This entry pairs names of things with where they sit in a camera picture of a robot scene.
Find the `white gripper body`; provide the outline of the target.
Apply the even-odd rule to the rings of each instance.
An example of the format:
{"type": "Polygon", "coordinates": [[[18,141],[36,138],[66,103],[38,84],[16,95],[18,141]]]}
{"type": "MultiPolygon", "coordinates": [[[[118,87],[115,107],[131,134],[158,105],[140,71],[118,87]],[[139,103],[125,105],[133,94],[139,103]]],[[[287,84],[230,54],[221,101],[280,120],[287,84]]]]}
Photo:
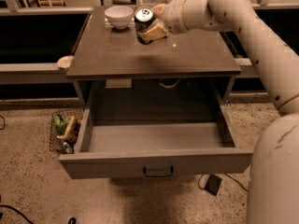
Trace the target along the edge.
{"type": "Polygon", "coordinates": [[[172,0],[164,7],[162,21],[173,35],[184,34],[187,28],[183,19],[183,6],[186,0],[172,0]]]}

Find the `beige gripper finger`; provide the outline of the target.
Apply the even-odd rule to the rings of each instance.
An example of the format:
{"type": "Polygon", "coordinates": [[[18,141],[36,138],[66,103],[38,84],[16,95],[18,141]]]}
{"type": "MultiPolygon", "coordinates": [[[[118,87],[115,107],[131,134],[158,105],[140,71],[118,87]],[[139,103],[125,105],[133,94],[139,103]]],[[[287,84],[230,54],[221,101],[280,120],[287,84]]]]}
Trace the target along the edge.
{"type": "Polygon", "coordinates": [[[154,15],[157,19],[160,19],[163,16],[165,7],[166,7],[166,4],[159,4],[152,8],[154,15]]]}
{"type": "Polygon", "coordinates": [[[163,21],[157,19],[147,29],[138,31],[137,34],[145,41],[153,41],[167,37],[168,29],[163,21]]]}

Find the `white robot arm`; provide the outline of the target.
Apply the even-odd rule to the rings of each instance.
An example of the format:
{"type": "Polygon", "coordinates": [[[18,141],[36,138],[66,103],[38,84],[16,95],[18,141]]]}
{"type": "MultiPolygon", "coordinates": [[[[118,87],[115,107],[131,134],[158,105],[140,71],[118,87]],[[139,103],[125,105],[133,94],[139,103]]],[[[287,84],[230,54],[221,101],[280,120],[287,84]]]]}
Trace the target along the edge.
{"type": "Polygon", "coordinates": [[[281,117],[252,155],[246,224],[299,224],[299,57],[250,0],[172,0],[136,16],[143,41],[190,30],[232,31],[281,117]]]}

